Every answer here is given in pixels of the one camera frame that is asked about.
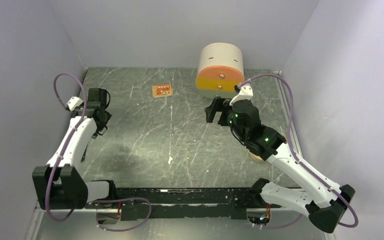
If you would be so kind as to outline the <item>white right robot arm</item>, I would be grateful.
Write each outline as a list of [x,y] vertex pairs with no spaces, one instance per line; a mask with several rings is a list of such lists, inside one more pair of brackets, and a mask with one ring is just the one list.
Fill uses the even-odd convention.
[[282,187],[260,178],[250,188],[249,199],[255,207],[265,203],[286,207],[307,217],[319,230],[334,232],[356,193],[351,185],[339,185],[300,155],[293,156],[286,138],[262,124],[259,110],[250,100],[232,103],[230,99],[217,96],[204,111],[207,123],[212,123],[215,114],[220,112],[218,125],[229,127],[250,153],[282,170],[302,188],[299,191]]

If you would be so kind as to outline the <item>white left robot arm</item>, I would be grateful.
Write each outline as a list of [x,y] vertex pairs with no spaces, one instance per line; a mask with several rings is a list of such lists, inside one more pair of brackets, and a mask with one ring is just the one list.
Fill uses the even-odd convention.
[[35,167],[32,173],[43,210],[82,209],[96,200],[106,208],[118,203],[119,194],[112,180],[85,182],[77,171],[89,141],[107,130],[112,117],[107,111],[110,101],[109,92],[103,88],[90,88],[86,104],[78,97],[68,101],[71,119],[66,134],[46,165]]

